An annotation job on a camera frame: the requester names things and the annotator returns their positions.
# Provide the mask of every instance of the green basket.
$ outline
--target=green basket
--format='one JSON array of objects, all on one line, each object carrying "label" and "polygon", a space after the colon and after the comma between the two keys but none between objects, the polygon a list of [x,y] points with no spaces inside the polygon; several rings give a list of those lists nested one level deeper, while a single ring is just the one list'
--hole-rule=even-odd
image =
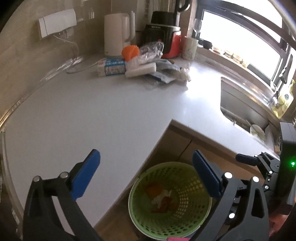
[{"label": "green basket", "polygon": [[[165,190],[172,190],[171,198],[178,203],[177,210],[151,213],[153,205],[145,189],[155,183]],[[208,216],[211,204],[212,198],[193,166],[166,162],[140,175],[131,189],[128,210],[133,223],[143,234],[166,240],[194,233]]]}]

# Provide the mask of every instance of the white sponge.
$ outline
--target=white sponge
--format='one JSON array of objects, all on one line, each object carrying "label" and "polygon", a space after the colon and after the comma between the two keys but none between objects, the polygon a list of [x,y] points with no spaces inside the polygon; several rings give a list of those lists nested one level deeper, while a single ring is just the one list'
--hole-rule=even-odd
[{"label": "white sponge", "polygon": [[145,75],[145,74],[152,74],[156,72],[156,63],[148,63],[140,65],[136,69],[130,69],[126,71],[126,77],[135,77],[139,75]]}]

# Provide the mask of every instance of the cabinet door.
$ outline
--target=cabinet door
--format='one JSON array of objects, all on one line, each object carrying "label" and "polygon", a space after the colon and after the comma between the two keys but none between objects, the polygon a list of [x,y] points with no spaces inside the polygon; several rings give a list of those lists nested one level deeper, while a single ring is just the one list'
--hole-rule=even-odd
[{"label": "cabinet door", "polygon": [[181,158],[184,162],[192,163],[192,155],[196,150],[200,150],[203,155],[208,159],[208,161],[216,163],[223,172],[231,172],[234,177],[240,179],[249,180],[253,176],[258,176],[260,181],[263,181],[263,178],[257,168],[241,164],[235,161],[234,158],[219,156],[220,151],[215,149],[214,147],[209,148],[208,145],[205,148],[202,144],[197,144],[195,142],[191,142],[190,145],[186,148]]},{"label": "cabinet door", "polygon": [[169,128],[161,138],[157,149],[161,152],[170,153],[172,156],[179,157],[191,141],[191,137]]}]

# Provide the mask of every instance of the dish soap bottle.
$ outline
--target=dish soap bottle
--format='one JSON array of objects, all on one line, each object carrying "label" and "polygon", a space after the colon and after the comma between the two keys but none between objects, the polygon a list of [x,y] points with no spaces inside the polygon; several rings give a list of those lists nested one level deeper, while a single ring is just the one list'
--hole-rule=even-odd
[{"label": "dish soap bottle", "polygon": [[294,96],[293,96],[293,84],[295,84],[295,80],[292,80],[291,84],[289,85],[288,92],[284,92],[279,96],[278,103],[271,107],[272,111],[276,115],[277,118],[282,118],[284,113],[289,108],[290,104],[292,103]]}]

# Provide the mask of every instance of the blue gripper pad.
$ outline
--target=blue gripper pad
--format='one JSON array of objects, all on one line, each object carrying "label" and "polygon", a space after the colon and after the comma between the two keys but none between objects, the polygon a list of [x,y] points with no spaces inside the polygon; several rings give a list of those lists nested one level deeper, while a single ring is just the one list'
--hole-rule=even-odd
[{"label": "blue gripper pad", "polygon": [[222,195],[222,171],[215,163],[210,163],[200,150],[193,153],[192,162],[207,192],[212,198]]},{"label": "blue gripper pad", "polygon": [[71,197],[76,200],[82,197],[94,173],[100,165],[101,155],[93,149],[83,161],[81,168],[72,180]]}]

